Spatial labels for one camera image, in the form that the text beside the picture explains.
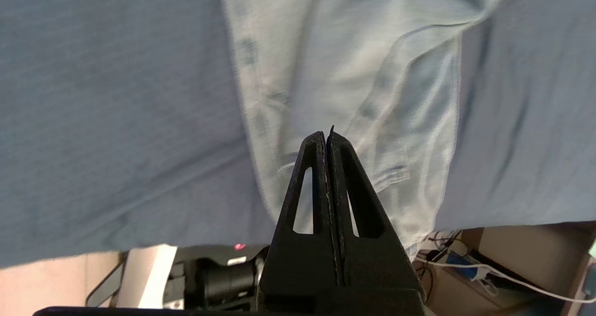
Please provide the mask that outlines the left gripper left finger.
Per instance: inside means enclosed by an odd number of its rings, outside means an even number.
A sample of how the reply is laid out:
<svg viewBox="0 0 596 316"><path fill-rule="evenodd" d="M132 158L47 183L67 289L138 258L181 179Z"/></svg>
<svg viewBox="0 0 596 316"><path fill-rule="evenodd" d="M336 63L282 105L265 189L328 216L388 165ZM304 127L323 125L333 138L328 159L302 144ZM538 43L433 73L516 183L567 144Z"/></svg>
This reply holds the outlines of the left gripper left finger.
<svg viewBox="0 0 596 316"><path fill-rule="evenodd" d="M294 231L305 173L312 171L313 233ZM274 238L260 279L262 286L338 286L336 228L326 167L325 135L307 136L298 151Z"/></svg>

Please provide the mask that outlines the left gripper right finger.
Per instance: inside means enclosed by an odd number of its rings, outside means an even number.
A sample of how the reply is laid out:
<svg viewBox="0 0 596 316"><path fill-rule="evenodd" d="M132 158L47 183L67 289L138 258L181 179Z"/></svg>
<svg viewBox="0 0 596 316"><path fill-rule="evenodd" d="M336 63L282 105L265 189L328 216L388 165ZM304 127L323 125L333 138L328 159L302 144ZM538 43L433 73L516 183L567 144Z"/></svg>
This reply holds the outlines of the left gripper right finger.
<svg viewBox="0 0 596 316"><path fill-rule="evenodd" d="M330 131L328 176L344 286L419 289L412 263L385 213L355 149Z"/></svg>

